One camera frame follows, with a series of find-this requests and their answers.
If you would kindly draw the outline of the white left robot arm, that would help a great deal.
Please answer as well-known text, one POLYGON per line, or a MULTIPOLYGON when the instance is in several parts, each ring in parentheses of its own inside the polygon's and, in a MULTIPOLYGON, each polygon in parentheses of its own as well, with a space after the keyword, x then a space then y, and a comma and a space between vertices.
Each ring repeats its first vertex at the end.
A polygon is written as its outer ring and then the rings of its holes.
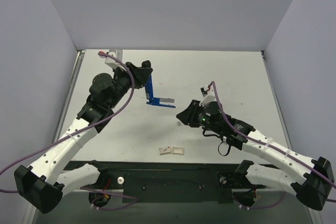
POLYGON ((104 187, 107 173, 94 162, 88 162, 69 172, 64 168, 86 143, 98 135, 115 115, 113 109, 129 91, 143 88, 153 69, 150 61, 136 67, 126 62, 125 68, 114 67, 113 75, 100 73, 92 80, 89 96, 76 118, 54 146, 28 167, 20 165, 14 171, 18 193, 46 214, 63 196, 87 185, 104 187))

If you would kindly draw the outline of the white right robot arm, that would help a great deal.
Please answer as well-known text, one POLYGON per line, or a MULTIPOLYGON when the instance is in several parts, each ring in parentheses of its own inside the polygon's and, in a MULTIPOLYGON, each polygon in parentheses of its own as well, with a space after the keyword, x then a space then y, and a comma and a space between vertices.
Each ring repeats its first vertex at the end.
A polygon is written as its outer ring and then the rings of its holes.
POLYGON ((304 156, 278 144, 250 124, 223 113, 215 101, 201 106, 199 101, 192 100, 176 117, 184 125, 211 131, 225 139, 230 147, 273 165, 270 168, 242 161, 234 175, 237 185, 263 185, 283 190, 317 211, 328 201, 335 183, 331 163, 326 158, 304 156))

